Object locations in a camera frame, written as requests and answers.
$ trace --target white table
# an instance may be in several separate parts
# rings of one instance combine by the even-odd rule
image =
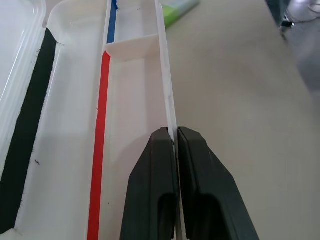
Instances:
[[[320,119],[265,2],[202,0],[167,39],[178,125],[232,173],[260,239],[320,239]]]

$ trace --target green object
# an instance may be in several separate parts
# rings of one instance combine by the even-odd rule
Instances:
[[[169,27],[171,24],[173,24],[175,21],[178,20],[179,11],[177,8],[169,7],[166,5],[162,6],[163,8],[163,16],[164,16],[164,24],[165,27]]]

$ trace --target blue tape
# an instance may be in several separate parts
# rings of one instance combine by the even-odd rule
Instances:
[[[111,44],[115,41],[115,31],[116,31],[116,18],[117,18],[117,0],[112,0],[108,36],[106,39],[107,44]]]

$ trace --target black stripe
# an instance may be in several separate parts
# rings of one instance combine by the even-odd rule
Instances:
[[[15,227],[55,60],[57,42],[45,31],[29,87],[16,121],[0,182],[0,234]]]

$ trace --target red tape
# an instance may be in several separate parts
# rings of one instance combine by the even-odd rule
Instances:
[[[102,56],[101,79],[99,88],[98,114],[95,125],[95,143],[93,152],[92,180],[87,240],[99,239],[99,221],[101,204],[102,169],[107,117],[107,98],[109,82],[110,56]]]

